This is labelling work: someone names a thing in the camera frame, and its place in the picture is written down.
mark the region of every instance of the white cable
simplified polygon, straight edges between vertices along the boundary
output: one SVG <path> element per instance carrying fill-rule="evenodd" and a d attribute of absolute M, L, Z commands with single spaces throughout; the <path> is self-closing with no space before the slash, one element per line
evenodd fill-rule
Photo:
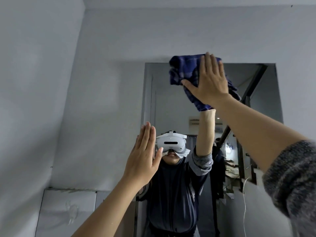
<path fill-rule="evenodd" d="M 245 180 L 244 186 L 242 187 L 242 195 L 243 195 L 243 197 L 244 197 L 244 203 L 245 203 L 245 212 L 244 212 L 244 232 L 245 232 L 245 237 L 247 237 L 247 235 L 246 235 L 246 229 L 245 229 L 246 200 L 245 200 L 245 192 L 244 192 L 244 189 L 245 189 L 245 185 L 246 185 L 246 182 L 247 182 L 248 179 L 249 179 L 249 177 Z"/>

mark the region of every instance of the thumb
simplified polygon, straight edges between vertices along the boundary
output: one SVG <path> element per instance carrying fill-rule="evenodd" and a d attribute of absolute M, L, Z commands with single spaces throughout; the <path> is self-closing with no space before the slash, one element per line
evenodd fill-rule
<path fill-rule="evenodd" d="M 160 147 L 159 150 L 157 151 L 155 159 L 153 159 L 153 167 L 158 170 L 161 158 L 162 158 L 162 151 L 163 147 Z"/>
<path fill-rule="evenodd" d="M 193 95 L 196 93 L 196 91 L 197 91 L 198 88 L 195 87 L 194 85 L 192 85 L 191 82 L 189 82 L 188 80 L 183 79 L 183 80 L 181 81 L 181 83 L 182 83 L 186 88 L 188 88 L 188 90 L 189 90 Z"/>

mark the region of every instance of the forearm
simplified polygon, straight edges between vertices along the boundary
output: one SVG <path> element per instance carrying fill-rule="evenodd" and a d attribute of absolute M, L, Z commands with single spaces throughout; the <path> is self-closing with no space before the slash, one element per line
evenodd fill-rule
<path fill-rule="evenodd" d="M 215 136 L 215 112 L 215 109 L 200 112 L 196 143 L 196 154 L 198 156 L 209 155 L 212 152 Z"/>
<path fill-rule="evenodd" d="M 72 237 L 112 237 L 139 186 L 121 179 L 109 196 Z"/>
<path fill-rule="evenodd" d="M 287 146 L 307 138 L 227 94 L 215 105 L 219 115 L 263 171 Z"/>

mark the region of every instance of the white paper under headset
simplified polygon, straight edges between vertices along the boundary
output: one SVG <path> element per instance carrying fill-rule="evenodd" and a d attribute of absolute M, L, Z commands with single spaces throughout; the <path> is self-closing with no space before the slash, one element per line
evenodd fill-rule
<path fill-rule="evenodd" d="M 186 135 L 169 131 L 168 133 L 156 137 L 156 147 L 157 149 L 163 147 L 164 152 L 162 156 L 167 155 L 168 151 L 172 149 L 174 153 L 182 159 L 183 157 L 187 157 L 190 153 L 190 150 L 185 147 L 186 138 Z"/>

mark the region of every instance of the hand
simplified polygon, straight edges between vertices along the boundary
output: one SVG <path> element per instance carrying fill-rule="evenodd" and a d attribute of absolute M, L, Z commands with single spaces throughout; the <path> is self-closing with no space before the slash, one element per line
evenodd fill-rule
<path fill-rule="evenodd" d="M 223 96 L 229 96 L 223 62 L 218 64 L 215 56 L 208 52 L 201 57 L 198 87 L 186 79 L 181 82 L 203 104 L 215 106 Z"/>
<path fill-rule="evenodd" d="M 151 180 L 158 170 L 162 157 L 161 147 L 154 156 L 154 147 L 156 143 L 156 129 L 147 122 L 142 126 L 136 143 L 127 159 L 123 178 L 133 181 L 139 186 L 139 189 Z"/>

